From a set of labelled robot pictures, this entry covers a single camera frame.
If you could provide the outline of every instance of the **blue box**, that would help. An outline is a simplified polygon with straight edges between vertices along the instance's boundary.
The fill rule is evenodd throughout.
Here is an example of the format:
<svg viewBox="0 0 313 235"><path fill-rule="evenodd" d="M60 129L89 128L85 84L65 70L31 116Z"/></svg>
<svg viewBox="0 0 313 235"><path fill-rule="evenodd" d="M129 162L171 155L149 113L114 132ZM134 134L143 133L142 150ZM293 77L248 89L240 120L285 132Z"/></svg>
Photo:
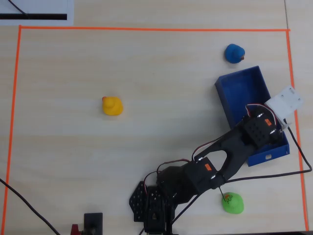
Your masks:
<svg viewBox="0 0 313 235"><path fill-rule="evenodd" d="M249 103L265 103L270 99L259 66L220 76L215 83L230 128L245 116ZM285 133L281 142L268 144L256 151L248 160L248 166L260 164L290 153Z"/></svg>

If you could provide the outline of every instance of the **green rubber duck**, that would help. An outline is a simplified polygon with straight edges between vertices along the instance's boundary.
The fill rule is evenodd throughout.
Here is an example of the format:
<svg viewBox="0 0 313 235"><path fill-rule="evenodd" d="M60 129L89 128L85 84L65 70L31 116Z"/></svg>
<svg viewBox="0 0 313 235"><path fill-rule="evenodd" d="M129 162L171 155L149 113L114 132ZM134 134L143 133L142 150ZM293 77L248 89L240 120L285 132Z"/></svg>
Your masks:
<svg viewBox="0 0 313 235"><path fill-rule="evenodd" d="M231 214L240 214L245 208L243 198L234 192L227 192L224 194L222 205L224 210Z"/></svg>

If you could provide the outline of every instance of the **white plastic part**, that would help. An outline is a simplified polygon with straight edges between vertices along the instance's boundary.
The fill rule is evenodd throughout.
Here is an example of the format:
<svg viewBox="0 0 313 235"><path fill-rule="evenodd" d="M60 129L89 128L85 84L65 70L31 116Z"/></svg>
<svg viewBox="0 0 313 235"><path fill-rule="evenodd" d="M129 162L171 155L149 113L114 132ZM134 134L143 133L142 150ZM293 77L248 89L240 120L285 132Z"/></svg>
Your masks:
<svg viewBox="0 0 313 235"><path fill-rule="evenodd" d="M292 86L287 86L265 104L274 111L283 129L285 129L289 124L286 125L284 119L303 104L303 99Z"/></svg>

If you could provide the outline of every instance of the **orange tape border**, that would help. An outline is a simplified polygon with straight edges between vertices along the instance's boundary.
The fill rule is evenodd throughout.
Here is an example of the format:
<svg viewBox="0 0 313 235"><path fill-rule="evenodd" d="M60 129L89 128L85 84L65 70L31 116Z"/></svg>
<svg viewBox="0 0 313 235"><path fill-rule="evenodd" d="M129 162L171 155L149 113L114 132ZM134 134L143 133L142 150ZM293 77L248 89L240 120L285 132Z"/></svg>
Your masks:
<svg viewBox="0 0 313 235"><path fill-rule="evenodd" d="M18 77L18 66L19 66L22 29L63 29L63 30L80 29L80 30L125 30L125 31L163 31L163 32L166 32L166 31L167 32L285 32L286 33L286 41L287 41L287 50L288 50L290 79L291 79L291 85L294 87L290 39L289 39L290 29L227 29L227 28L225 28L225 29L222 29L222 28L209 28L209 29L190 28L190 29L188 29L188 28L135 28L135 27L127 28L127 27L74 27L74 26L73 27L72 26L69 26L69 27L49 27L49 26L22 26L22 25L19 25L18 42L17 42L16 58L15 58L14 81L13 81L8 160L7 160L7 169L6 169L6 179L5 179L7 184L9 183L9 177L10 177L12 140L13 140L13 128L14 128L14 111L15 111L15 99L16 99L16 84L17 84L17 77ZM295 118L297 141L298 141L299 145L301 146L299 121L298 121L297 111L294 112L294 118ZM302 157L301 157L300 152L299 152L299 166L300 166L300 170L302 170L303 164L302 164ZM306 191L305 191L303 174L301 174L301 190L302 190L302 203L303 203L303 215L304 215L305 229L306 229L306 231L308 231L309 230L309 224L308 224L308 214L307 214L307 205L306 205ZM4 202L3 202L3 213L2 213L2 224L1 224L1 235L4 235L4 229L5 229L7 198L8 198L8 188L5 187Z"/></svg>

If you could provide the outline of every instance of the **white paper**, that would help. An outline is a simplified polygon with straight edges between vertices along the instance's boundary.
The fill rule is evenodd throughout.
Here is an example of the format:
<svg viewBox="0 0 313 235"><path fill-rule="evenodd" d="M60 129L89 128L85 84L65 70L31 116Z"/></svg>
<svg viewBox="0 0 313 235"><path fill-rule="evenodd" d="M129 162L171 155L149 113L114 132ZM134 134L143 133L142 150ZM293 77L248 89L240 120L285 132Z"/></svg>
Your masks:
<svg viewBox="0 0 313 235"><path fill-rule="evenodd" d="M25 13L67 14L67 20L0 20L0 25L71 26L74 0L12 0ZM8 0L0 0L0 13L21 14Z"/></svg>

